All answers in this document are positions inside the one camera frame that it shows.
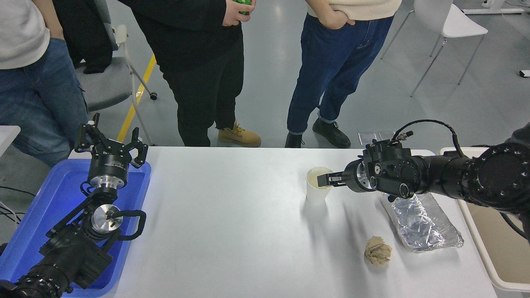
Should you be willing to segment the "person's right hand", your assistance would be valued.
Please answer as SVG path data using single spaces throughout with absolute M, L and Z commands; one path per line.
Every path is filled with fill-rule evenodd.
M 346 13 L 342 11 L 333 11 L 331 8 L 326 8 L 322 12 L 318 12 L 317 15 L 320 23 L 327 29 L 337 30 L 346 24 L 356 24 L 356 21 L 350 19 Z

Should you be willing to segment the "person's hand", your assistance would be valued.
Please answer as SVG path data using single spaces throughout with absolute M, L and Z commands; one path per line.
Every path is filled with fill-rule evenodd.
M 251 19 L 251 13 L 255 9 L 256 2 L 256 0 L 251 0 L 250 5 L 248 5 L 233 0 L 226 0 L 223 26 L 233 26 L 239 25 L 241 22 L 248 22 Z

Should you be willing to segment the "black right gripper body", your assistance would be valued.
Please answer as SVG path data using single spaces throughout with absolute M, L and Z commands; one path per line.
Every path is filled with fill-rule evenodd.
M 360 181 L 358 179 L 358 168 L 362 163 L 362 160 L 355 160 L 346 165 L 346 168 L 343 171 L 343 182 L 344 184 L 352 191 L 361 193 L 363 189 L 361 188 Z

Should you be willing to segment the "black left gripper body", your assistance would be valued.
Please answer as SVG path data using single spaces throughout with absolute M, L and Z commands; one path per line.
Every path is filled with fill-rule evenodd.
M 121 180 L 128 179 L 129 164 L 131 161 L 130 153 L 109 154 L 106 151 L 93 151 L 91 156 L 91 164 L 88 172 L 89 180 L 104 175 Z

